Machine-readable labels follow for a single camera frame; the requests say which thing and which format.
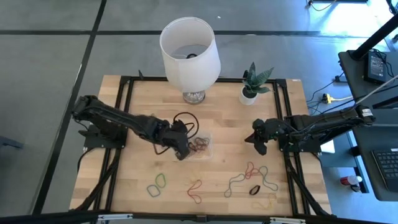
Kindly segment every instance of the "wooden tabletop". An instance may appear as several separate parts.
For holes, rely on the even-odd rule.
[[[120,76],[106,75],[99,91],[104,103],[114,106],[118,93]],[[307,114],[307,106],[300,80],[287,80],[289,98],[293,114]],[[267,154],[261,156],[252,144],[244,142],[253,130],[256,118],[276,118],[274,93],[258,96],[251,106],[239,102],[241,83],[215,83],[206,91],[206,99],[199,105],[188,105],[182,94],[168,82],[136,81],[130,105],[132,114],[154,114],[160,119],[173,120],[183,111],[193,113],[199,120],[199,132],[211,135],[213,156],[203,161],[178,161],[173,150],[155,155],[152,144],[139,139],[129,131],[126,147],[121,160],[112,211],[179,213],[179,214],[217,214],[217,215],[285,215],[292,214],[289,188],[282,153],[278,143],[267,143]],[[283,94],[280,90],[282,111],[285,115]],[[189,116],[181,116],[184,122],[193,121]],[[70,208],[79,206],[98,182],[104,149],[96,149],[87,154],[80,166]],[[324,210],[330,212],[330,205],[319,161],[309,153],[301,153],[305,183],[314,198]],[[279,186],[277,192],[262,185],[261,174],[254,174],[243,182],[233,183],[232,195],[224,197],[230,178],[245,172],[248,162],[255,167],[267,166],[266,180]],[[167,185],[160,189],[161,194],[152,198],[147,186],[155,184],[155,177],[163,173]],[[202,203],[196,204],[188,196],[187,190],[197,181],[202,185],[192,190],[199,195]],[[257,195],[249,195],[250,189],[260,185]],[[101,199],[104,207],[105,186]],[[270,194],[276,200],[269,202]],[[299,188],[296,186],[298,209],[303,212]]]

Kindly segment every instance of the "lamp base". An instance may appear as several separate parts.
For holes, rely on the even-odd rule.
[[[182,93],[184,101],[190,105],[197,105],[205,99],[205,91],[199,91],[196,93]]]

